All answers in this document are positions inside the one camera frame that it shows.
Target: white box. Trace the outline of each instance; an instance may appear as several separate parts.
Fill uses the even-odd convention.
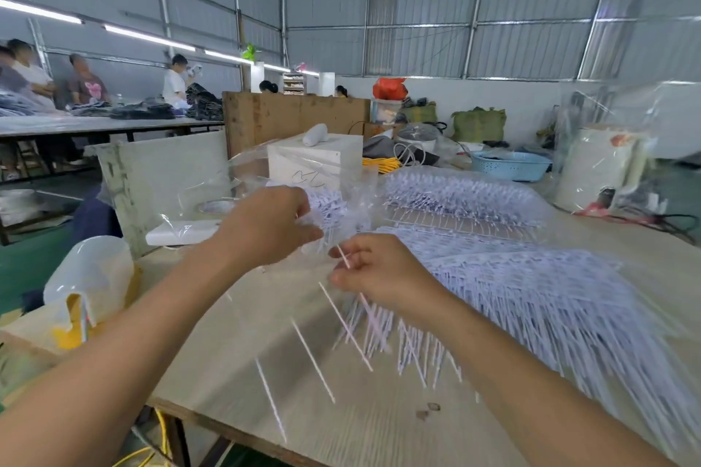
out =
[[[303,188],[342,190],[363,170],[363,136],[329,134],[325,143],[307,147],[304,134],[268,145],[270,179]]]

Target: blue basket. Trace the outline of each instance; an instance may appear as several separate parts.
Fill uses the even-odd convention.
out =
[[[512,181],[539,181],[552,161],[542,155],[523,152],[504,152],[499,159],[486,159],[488,152],[472,152],[472,170],[499,179]]]

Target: fluorescent light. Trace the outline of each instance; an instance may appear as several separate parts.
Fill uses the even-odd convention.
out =
[[[268,65],[267,63],[263,63],[263,67],[268,68],[270,70],[276,70],[279,73],[288,73],[290,69],[285,68],[285,67],[278,67],[277,65]]]
[[[189,50],[190,52],[195,52],[194,46],[183,45],[182,43],[178,43],[176,41],[171,41],[170,39],[159,38],[155,35],[147,35],[147,34],[143,34],[143,33],[139,33],[139,32],[133,32],[131,30],[127,30],[125,28],[117,28],[116,26],[111,26],[109,24],[104,24],[103,26],[108,32],[118,33],[119,35],[127,35],[130,38],[143,39],[144,41],[158,43],[159,45],[174,46],[177,49]]]
[[[244,58],[237,58],[235,55],[222,54],[221,52],[215,52],[213,50],[205,50],[206,55],[211,55],[213,58],[228,59],[230,61],[235,61],[236,63],[246,63],[248,65],[253,65],[252,61]]]
[[[0,0],[0,8],[13,9],[14,11],[23,11],[24,13],[31,13],[32,15],[38,15],[39,17],[48,17],[49,19],[63,20],[66,23],[73,24],[83,24],[83,21],[73,15],[65,15],[63,13],[57,13],[56,11],[48,11],[47,9],[37,8],[36,6],[30,6],[28,4],[20,4],[19,2],[12,2],[11,0]]]

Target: green sack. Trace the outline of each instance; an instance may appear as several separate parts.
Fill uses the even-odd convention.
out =
[[[461,143],[483,143],[486,140],[504,140],[506,110],[475,108],[471,111],[455,111],[453,140]]]
[[[410,124],[412,122],[438,122],[435,102],[429,102],[421,108],[402,108],[399,112],[406,115],[407,122]]]

